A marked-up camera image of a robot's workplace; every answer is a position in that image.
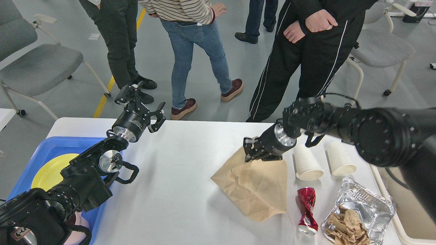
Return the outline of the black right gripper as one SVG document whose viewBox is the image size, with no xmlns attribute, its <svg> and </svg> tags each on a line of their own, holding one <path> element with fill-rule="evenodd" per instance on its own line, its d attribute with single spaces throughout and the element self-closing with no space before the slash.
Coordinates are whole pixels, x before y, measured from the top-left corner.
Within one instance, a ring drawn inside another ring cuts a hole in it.
<svg viewBox="0 0 436 245">
<path fill-rule="evenodd" d="M 243 149 L 245 162 L 251 160 L 282 160 L 282 155 L 296 145 L 296 138 L 285 133 L 282 124 L 274 124 L 259 137 L 245 137 Z"/>
</svg>

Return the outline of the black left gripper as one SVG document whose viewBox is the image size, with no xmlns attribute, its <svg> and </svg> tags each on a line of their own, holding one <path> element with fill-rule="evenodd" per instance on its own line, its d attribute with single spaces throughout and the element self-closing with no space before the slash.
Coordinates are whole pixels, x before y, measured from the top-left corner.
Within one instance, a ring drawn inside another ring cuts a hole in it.
<svg viewBox="0 0 436 245">
<path fill-rule="evenodd" d="M 157 110 L 150 112 L 139 92 L 138 88 L 125 85 L 114 99 L 114 102 L 123 105 L 124 109 L 112 126 L 112 134 L 130 143 L 137 142 L 146 127 L 150 133 L 157 132 L 166 120 L 163 111 L 166 102 L 161 102 Z"/>
</svg>

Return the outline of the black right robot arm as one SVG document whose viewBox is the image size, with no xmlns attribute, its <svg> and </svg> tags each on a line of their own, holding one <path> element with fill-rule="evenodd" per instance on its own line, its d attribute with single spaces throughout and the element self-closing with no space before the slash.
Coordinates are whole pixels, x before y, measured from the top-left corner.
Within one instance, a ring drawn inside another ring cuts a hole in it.
<svg viewBox="0 0 436 245">
<path fill-rule="evenodd" d="M 298 99 L 260 137 L 244 139 L 245 161 L 280 160 L 296 145 L 301 130 L 312 147 L 324 135 L 355 146 L 360 157 L 378 167 L 398 167 L 408 189 L 435 221 L 436 110 L 335 107 L 321 98 Z"/>
</svg>

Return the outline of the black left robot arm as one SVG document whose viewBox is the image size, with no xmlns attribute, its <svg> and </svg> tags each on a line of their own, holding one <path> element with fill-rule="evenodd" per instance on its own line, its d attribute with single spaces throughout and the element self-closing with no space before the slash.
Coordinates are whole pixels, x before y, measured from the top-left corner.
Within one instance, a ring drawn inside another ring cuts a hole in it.
<svg viewBox="0 0 436 245">
<path fill-rule="evenodd" d="M 100 207 L 112 197 L 113 182 L 132 183 L 139 168 L 122 159 L 121 151 L 143 132 L 157 132 L 165 122 L 165 102 L 151 111 L 140 98 L 139 86 L 126 85 L 115 98 L 124 106 L 107 137 L 70 160 L 60 171 L 62 181 L 48 191 L 31 188 L 1 205 L 2 245 L 62 245 L 72 231 L 83 231 L 81 245 L 92 238 L 89 228 L 68 220 L 77 211 Z"/>
</svg>

